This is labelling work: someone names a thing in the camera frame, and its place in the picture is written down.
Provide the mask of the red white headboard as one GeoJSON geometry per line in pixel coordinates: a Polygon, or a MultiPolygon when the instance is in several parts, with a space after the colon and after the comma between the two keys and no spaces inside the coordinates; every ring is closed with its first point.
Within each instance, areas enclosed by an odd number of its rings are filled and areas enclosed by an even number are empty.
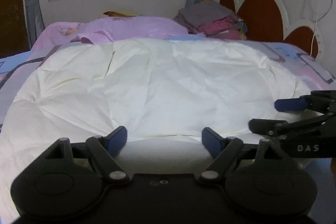
{"type": "Polygon", "coordinates": [[[284,42],[311,57],[323,55],[323,38],[317,24],[308,19],[289,22],[282,0],[219,0],[247,25],[246,37],[257,42],[284,42]]]}

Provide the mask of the yellow printed pillow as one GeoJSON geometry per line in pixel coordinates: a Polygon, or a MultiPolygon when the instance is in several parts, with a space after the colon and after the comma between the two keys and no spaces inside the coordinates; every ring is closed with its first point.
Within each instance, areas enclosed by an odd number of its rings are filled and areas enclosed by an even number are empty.
{"type": "Polygon", "coordinates": [[[103,15],[108,17],[119,17],[119,18],[138,16],[137,14],[132,12],[117,12],[117,11],[106,11],[103,13],[103,15]]]}

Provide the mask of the pink blanket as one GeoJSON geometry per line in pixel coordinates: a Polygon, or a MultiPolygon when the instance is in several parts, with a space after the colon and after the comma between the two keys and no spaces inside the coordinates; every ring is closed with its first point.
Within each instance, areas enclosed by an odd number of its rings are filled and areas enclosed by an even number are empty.
{"type": "Polygon", "coordinates": [[[52,23],[42,31],[32,49],[42,50],[72,42],[105,44],[132,38],[166,39],[187,34],[187,28],[168,18],[104,17],[87,23],[52,23]]]}

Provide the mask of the brown wooden door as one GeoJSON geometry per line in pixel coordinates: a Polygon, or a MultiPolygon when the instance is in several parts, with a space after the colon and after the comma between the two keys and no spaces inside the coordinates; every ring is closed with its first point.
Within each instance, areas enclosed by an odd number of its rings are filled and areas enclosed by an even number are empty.
{"type": "Polygon", "coordinates": [[[23,0],[1,1],[1,57],[29,50],[23,0]]]}

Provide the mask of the stack of folded clothes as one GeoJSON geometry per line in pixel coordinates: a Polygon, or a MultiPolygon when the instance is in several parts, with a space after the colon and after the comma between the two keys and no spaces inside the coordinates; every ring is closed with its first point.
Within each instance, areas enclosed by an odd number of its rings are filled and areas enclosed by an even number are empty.
{"type": "Polygon", "coordinates": [[[232,10],[213,0],[180,9],[174,20],[189,34],[222,40],[245,40],[247,25],[232,10]]]}

